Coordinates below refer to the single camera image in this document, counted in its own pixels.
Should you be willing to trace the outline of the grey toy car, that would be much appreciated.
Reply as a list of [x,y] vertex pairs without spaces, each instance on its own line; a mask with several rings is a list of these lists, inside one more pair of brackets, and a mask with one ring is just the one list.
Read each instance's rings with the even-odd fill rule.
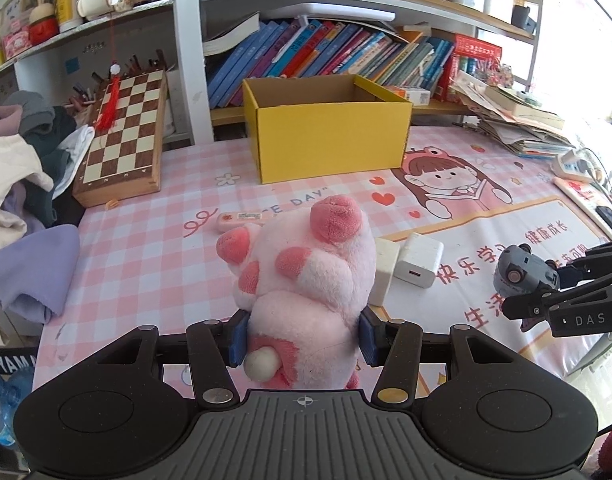
[[530,246],[511,245],[498,257],[492,284],[502,298],[508,298],[558,289],[560,276],[556,267],[534,255]]

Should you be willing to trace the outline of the white usb charger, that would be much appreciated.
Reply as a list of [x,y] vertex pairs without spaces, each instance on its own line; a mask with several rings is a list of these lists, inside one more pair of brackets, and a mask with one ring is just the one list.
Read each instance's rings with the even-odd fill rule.
[[443,248],[439,240],[411,233],[400,246],[394,277],[420,288],[430,288],[436,280]]

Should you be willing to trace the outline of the white block charger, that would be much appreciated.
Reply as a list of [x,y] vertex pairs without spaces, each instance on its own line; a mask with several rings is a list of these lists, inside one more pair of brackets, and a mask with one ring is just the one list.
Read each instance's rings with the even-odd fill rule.
[[372,307],[383,307],[387,292],[391,287],[391,280],[394,276],[400,246],[391,240],[378,237],[375,240],[375,247],[375,279],[368,304]]

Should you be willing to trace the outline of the pink plush toy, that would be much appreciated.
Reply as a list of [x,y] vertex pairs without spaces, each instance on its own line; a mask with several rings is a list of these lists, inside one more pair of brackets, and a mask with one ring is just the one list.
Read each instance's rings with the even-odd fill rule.
[[369,218],[333,195],[220,235],[216,250],[249,313],[249,380],[270,389],[355,389],[358,330],[375,279]]

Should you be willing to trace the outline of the pink eraser pack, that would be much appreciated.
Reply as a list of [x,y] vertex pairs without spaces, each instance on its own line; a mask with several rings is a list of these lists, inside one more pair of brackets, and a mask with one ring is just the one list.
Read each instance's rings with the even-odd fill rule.
[[239,228],[240,226],[248,226],[248,224],[258,224],[262,226],[263,223],[271,218],[272,214],[269,214],[268,211],[228,211],[219,214],[217,218],[217,229],[220,233],[225,233],[232,229]]

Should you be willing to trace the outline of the white power strip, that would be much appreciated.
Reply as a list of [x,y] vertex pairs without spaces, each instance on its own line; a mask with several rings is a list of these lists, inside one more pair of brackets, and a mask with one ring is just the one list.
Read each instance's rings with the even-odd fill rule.
[[594,182],[594,170],[590,168],[588,160],[574,150],[557,154],[551,162],[551,170],[556,177],[564,180]]

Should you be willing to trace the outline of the pink cartoon desk mat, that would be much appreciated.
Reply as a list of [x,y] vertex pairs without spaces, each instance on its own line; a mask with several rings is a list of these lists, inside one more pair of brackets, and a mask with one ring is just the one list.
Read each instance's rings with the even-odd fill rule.
[[44,384],[139,325],[165,334],[235,308],[233,275],[217,253],[218,220],[231,211],[305,215],[325,244],[356,232],[354,200],[375,236],[419,232],[445,250],[430,288],[394,280],[379,305],[441,333],[470,324],[566,376],[597,349],[596,336],[554,338],[546,324],[522,333],[501,313],[492,273],[504,248],[527,244],[567,263],[602,241],[556,187],[548,167],[459,128],[415,128],[402,174],[359,172],[262,185],[245,141],[164,154],[163,186],[113,210],[89,209],[65,311],[45,326],[36,382]]

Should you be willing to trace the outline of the stack of papers and books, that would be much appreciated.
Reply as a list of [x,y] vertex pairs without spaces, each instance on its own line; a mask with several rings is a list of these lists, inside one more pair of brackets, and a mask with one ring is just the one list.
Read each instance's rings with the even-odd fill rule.
[[512,89],[489,86],[463,70],[449,89],[478,118],[478,128],[516,155],[549,158],[575,148],[561,117],[526,104]]

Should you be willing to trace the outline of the pile of clothes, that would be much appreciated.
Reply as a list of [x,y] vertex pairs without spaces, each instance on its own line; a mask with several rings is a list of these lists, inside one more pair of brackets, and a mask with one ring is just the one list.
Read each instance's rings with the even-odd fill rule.
[[93,134],[36,92],[0,105],[0,344],[65,311],[83,214],[71,187]]

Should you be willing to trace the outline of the wooden chess board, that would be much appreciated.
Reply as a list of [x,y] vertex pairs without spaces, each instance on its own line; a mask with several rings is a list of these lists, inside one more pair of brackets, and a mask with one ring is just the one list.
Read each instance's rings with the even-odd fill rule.
[[163,70],[120,81],[112,128],[94,133],[72,196],[85,208],[161,189],[167,77]]

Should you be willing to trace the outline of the yellow cardboard box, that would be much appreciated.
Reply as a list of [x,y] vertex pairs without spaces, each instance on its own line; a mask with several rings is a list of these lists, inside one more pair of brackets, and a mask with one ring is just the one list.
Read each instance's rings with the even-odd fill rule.
[[358,75],[255,78],[242,84],[262,184],[401,165],[413,104]]

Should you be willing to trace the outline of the orange white small box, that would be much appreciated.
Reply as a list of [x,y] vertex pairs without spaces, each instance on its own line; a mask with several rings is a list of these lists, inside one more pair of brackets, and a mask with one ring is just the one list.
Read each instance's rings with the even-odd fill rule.
[[396,96],[401,96],[415,106],[428,106],[429,101],[431,101],[431,92],[423,88],[387,86],[386,89],[395,93]]

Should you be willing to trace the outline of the red tassel ornament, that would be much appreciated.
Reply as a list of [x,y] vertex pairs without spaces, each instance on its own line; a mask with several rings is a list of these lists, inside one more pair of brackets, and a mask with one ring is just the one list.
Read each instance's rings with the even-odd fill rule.
[[96,132],[106,132],[115,124],[119,100],[120,70],[121,67],[118,63],[110,66],[110,81],[107,89],[108,100],[102,103],[100,115],[98,115],[95,123]]

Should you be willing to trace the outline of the red dictionary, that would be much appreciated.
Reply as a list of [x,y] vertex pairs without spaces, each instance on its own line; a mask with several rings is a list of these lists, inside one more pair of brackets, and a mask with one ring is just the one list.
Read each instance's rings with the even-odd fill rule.
[[502,60],[502,48],[475,37],[434,29],[433,36],[447,40],[451,47],[443,71],[435,86],[434,99],[440,102],[455,102],[455,92],[450,89],[459,72],[467,73],[486,81],[489,70],[497,68]]

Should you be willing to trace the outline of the row of books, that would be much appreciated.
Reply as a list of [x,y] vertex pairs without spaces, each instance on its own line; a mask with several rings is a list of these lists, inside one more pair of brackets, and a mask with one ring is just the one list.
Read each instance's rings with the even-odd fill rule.
[[246,79],[329,75],[360,76],[385,88],[423,88],[432,98],[450,47],[424,26],[393,32],[307,16],[263,22],[254,14],[204,44],[209,107],[241,106]]

